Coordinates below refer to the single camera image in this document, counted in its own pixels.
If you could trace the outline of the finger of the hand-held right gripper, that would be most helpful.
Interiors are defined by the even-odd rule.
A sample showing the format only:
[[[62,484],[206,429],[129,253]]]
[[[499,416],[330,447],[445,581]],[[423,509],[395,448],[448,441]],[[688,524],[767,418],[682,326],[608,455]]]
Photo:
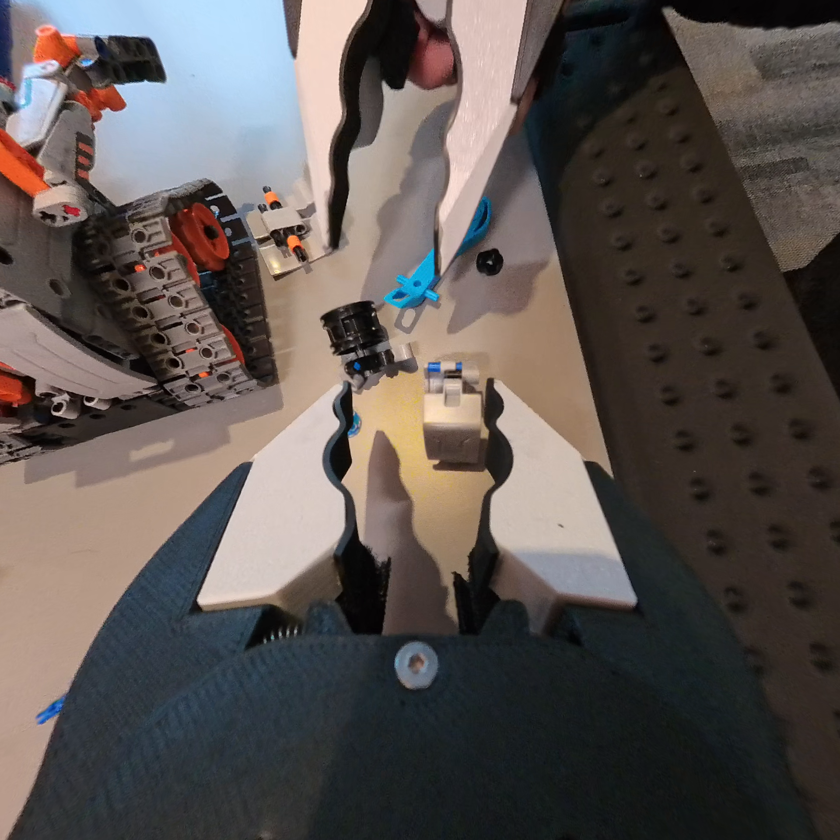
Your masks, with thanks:
[[[413,2],[293,1],[291,54],[324,244],[339,246],[356,144],[382,118],[382,83],[403,88],[416,44]]]
[[[445,132],[438,273],[466,236],[564,1],[451,1],[446,29],[458,95]]]

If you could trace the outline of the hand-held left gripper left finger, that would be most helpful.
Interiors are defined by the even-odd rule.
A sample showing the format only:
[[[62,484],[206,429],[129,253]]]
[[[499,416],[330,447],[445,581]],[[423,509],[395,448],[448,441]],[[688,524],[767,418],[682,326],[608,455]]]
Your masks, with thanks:
[[[334,555],[354,510],[342,487],[351,389],[330,389],[250,461],[197,596],[205,612],[276,606],[303,618],[340,593]]]

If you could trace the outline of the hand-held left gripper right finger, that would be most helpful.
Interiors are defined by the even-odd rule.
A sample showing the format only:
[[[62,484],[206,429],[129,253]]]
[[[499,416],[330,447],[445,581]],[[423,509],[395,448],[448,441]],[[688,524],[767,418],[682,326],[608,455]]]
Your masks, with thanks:
[[[529,619],[555,619],[569,604],[635,608],[584,458],[501,381],[487,381],[485,402],[492,485],[470,552],[475,619],[504,600]]]

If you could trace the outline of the grey building brick block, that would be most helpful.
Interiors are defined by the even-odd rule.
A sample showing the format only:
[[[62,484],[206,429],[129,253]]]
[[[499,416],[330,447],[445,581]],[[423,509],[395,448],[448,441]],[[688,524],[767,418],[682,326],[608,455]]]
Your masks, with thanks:
[[[426,457],[437,469],[482,469],[485,394],[478,364],[436,360],[427,362],[423,372]]]

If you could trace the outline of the small black wheel assembly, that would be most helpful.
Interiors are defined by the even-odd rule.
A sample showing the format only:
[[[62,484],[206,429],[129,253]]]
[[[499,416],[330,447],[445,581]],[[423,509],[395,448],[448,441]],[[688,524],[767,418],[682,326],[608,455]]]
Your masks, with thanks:
[[[327,311],[320,322],[339,358],[354,393],[372,388],[383,376],[412,373],[418,364],[410,343],[397,344],[382,326],[371,300],[356,301]]]

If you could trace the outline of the blue plastic separator tool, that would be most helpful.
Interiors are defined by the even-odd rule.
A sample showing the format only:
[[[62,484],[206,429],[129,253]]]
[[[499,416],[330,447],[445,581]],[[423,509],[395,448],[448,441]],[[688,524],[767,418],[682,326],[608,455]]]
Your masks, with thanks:
[[[477,245],[487,235],[491,220],[491,202],[483,196],[467,229],[464,240],[456,256]],[[437,301],[439,295],[434,290],[440,277],[436,272],[435,249],[429,251],[411,276],[399,275],[396,287],[384,296],[384,302],[396,309],[417,308],[426,300]]]

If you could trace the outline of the person's right hand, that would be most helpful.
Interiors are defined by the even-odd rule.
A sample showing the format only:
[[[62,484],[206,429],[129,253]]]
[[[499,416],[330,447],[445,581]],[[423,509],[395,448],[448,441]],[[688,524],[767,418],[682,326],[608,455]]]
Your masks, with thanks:
[[[447,33],[418,12],[415,12],[415,20],[418,35],[409,62],[408,80],[424,90],[453,86],[457,72]]]

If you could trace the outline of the small grey orange connector assembly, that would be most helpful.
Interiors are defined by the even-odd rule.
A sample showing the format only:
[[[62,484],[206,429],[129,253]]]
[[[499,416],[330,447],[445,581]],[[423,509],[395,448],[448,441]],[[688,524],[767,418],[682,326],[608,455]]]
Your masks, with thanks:
[[[314,213],[280,197],[268,185],[247,224],[268,272],[279,279],[327,255]]]

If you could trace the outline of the black perforated board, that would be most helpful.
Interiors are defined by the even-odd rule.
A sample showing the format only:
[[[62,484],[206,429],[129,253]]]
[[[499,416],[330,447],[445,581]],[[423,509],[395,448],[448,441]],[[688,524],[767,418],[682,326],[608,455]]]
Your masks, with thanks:
[[[571,2],[527,130],[614,476],[729,615],[838,838],[838,399],[665,17]]]

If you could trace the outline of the grey orange tracked toy robot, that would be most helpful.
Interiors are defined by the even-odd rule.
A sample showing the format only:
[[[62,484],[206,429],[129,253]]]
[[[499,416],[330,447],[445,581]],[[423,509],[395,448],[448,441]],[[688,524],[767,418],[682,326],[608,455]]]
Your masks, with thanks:
[[[91,182],[150,38],[36,31],[2,77],[2,464],[259,392],[277,368],[259,263],[208,179],[116,204]]]

